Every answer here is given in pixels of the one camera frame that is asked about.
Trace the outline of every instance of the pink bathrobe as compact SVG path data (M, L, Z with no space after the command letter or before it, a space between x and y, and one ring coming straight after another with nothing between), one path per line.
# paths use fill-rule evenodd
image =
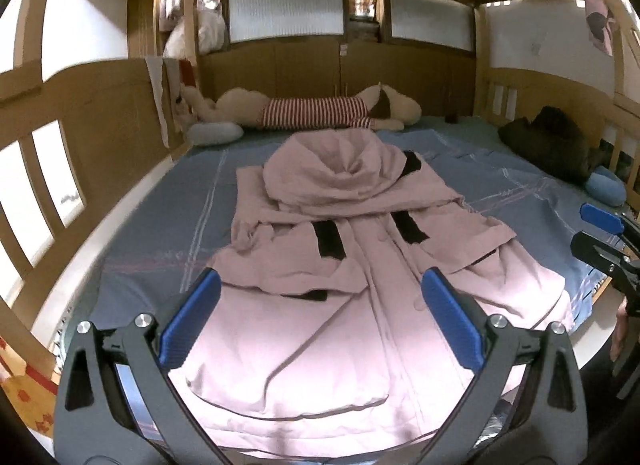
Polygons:
M327 219L342 255L321 255ZM514 237L369 130L295 134L238 169L232 243L210 261L222 296L172 379L222 447L337 457L432 434L472 374L422 300L425 270L516 326L571 328L564 279ZM313 290L326 300L295 297Z

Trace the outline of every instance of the metal screw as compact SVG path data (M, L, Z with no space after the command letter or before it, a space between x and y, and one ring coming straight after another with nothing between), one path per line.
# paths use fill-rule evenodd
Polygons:
M489 318L489 322L494 328L504 328L507 326L507 318L504 315L492 315Z
M78 327L76 328L76 331L78 331L78 333L87 333L89 330L91 330L91 323L87 320L83 320L82 322L78 323Z
M561 322L552 322L551 331L557 335L562 335L566 330Z
M138 328L146 328L153 321L153 317L151 317L148 313L141 313L136 317L136 326Z

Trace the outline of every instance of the wooden railing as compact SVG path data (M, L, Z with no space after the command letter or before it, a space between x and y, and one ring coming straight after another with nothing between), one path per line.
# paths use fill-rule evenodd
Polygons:
M30 330L54 284L118 201L184 141L175 133L165 80L162 107L169 122L169 148L162 143L142 58L81 64L42 81L45 1L22 0L20 5L15 68L0 74L0 150L18 142L53 241L30 261L0 206L0 241L22 280L11 308L0 301L0 337L47 377L54 356ZM54 121L84 205L68 225L49 193L33 140L34 131Z

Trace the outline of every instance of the human hand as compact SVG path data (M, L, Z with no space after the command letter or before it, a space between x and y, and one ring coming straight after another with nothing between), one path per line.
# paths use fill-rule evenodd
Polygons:
M622 349L625 346L626 333L629 328L629 317L626 314L626 297L616 312L616 327L611 336L611 351L609 358L615 362L618 360Z

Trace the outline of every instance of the black stripe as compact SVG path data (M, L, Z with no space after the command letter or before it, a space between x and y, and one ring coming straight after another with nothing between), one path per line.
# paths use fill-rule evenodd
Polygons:
M429 236L418 228L414 219L409 215L408 210L392 212L391 217L394 219L402 239L407 243L413 245L414 243L422 243L425 239L429 239Z
M415 171L420 171L422 168L422 162L412 151L403 151L404 156L406 156L406 162L404 163L404 169L402 169L402 174L400 178L406 176L407 174L411 174Z
M328 295L329 293L326 290L311 290L307 293L303 293L302 295L284 294L283 297L290 297L291 299L304 299L305 301L324 302L326 301Z
M497 251L497 249L492 250L491 252L489 252L488 254L483 255L480 259L476 259L473 263L471 263L470 266L473 265L477 265L478 263L484 261L486 258L488 258L490 255L495 254L495 252Z
M318 251L321 257L334 257L344 259L347 254L344 252L344 245L340 239L338 225L331 220L311 222L318 238Z

